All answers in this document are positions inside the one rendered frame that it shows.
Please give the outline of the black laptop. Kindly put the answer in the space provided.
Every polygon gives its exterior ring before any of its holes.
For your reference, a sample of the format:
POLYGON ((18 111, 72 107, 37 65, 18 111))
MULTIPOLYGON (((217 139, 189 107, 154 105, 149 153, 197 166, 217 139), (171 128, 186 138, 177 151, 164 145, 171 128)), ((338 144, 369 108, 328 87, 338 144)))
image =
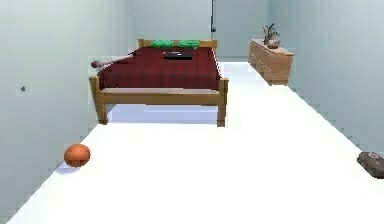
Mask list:
POLYGON ((191 60, 193 58, 192 52, 165 52, 164 58, 167 60, 191 60))

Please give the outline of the wooden bed with red blanket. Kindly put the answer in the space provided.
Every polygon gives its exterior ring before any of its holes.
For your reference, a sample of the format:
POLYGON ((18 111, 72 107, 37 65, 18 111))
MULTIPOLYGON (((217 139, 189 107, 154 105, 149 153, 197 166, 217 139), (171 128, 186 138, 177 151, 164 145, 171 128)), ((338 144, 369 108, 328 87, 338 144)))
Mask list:
POLYGON ((216 124, 225 125, 229 80, 215 57, 217 42, 199 40, 198 48, 153 48, 140 39, 136 56, 97 68, 89 78, 98 122, 108 123, 108 104, 216 106, 216 124), (191 60, 167 60, 165 52, 192 52, 191 60))

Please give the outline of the green pillow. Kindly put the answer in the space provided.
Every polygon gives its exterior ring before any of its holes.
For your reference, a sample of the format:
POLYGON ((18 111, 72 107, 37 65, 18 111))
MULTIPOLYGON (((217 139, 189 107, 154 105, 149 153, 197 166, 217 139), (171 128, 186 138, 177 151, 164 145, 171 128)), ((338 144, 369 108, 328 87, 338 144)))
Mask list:
POLYGON ((198 48, 200 41, 198 40, 179 40, 178 47, 180 48, 198 48))
POLYGON ((153 40, 150 43, 150 47, 153 48, 171 48, 174 46, 173 40, 153 40))

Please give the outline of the light wooden chest of drawers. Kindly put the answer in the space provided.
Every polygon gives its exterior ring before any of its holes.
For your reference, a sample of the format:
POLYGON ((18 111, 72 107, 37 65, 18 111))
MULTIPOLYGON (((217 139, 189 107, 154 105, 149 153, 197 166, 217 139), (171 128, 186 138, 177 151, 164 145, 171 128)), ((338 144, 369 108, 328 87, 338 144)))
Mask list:
POLYGON ((294 54, 282 47, 268 48, 261 39, 249 41, 249 64, 270 85, 287 85, 294 54))

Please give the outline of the wooden baseball bat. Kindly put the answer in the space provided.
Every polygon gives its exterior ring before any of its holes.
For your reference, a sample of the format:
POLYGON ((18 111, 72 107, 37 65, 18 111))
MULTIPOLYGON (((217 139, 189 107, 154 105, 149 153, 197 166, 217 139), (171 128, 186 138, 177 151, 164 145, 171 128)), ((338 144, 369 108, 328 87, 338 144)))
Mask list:
POLYGON ((108 59, 108 60, 95 60, 95 61, 92 61, 90 63, 90 66, 92 68, 101 68, 104 66, 108 66, 108 65, 132 58, 132 57, 136 56, 136 54, 137 54, 137 50, 134 50, 125 56, 114 57, 114 58, 108 59))

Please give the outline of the house plant in grey pot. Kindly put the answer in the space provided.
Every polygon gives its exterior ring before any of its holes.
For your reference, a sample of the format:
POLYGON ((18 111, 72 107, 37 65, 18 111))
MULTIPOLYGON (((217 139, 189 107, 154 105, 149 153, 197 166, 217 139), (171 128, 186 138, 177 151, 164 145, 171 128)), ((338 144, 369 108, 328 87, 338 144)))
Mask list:
POLYGON ((264 25, 263 32, 264 32, 263 43, 269 49, 277 49, 280 46, 280 34, 277 32, 277 29, 275 28, 275 24, 272 23, 271 25, 264 25))

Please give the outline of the orange basketball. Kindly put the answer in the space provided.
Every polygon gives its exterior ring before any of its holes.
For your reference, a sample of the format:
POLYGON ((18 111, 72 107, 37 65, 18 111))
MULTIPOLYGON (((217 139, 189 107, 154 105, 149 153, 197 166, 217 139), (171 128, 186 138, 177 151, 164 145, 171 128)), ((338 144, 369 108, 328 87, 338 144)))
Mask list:
POLYGON ((64 152, 65 163, 74 168, 84 166, 90 160, 90 149, 83 144, 73 144, 64 152))

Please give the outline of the dark grey flat object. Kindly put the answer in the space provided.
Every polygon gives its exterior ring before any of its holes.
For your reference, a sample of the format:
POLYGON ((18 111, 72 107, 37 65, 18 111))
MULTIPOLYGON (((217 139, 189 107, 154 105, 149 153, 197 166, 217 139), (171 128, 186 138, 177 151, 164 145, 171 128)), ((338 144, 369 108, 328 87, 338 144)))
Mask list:
POLYGON ((374 178, 384 179, 384 158, 375 152, 361 152, 357 162, 374 178))

